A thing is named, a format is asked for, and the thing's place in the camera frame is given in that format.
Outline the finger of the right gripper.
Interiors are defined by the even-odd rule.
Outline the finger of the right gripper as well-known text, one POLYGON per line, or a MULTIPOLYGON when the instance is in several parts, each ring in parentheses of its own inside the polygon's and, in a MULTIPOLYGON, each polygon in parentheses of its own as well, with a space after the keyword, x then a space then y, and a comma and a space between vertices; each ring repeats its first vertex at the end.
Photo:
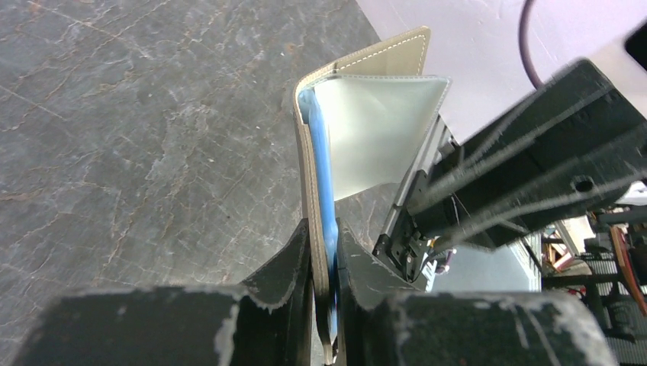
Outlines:
POLYGON ((645 116, 580 59, 442 159, 407 212, 440 248, 496 249, 606 207, 645 176, 645 116))

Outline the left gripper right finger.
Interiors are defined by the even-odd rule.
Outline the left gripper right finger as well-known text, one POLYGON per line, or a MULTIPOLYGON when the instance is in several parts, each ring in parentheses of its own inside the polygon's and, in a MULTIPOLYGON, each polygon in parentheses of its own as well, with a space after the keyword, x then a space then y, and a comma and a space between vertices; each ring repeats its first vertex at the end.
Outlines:
POLYGON ((340 220, 339 365, 615 365, 597 321, 560 293, 425 293, 340 220))

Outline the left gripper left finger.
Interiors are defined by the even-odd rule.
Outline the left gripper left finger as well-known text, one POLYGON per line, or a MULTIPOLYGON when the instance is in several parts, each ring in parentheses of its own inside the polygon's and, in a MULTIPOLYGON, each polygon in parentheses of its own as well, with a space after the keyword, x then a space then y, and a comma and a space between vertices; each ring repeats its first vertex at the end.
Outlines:
POLYGON ((308 221, 238 284, 85 289, 54 300, 16 365, 307 365, 308 221))

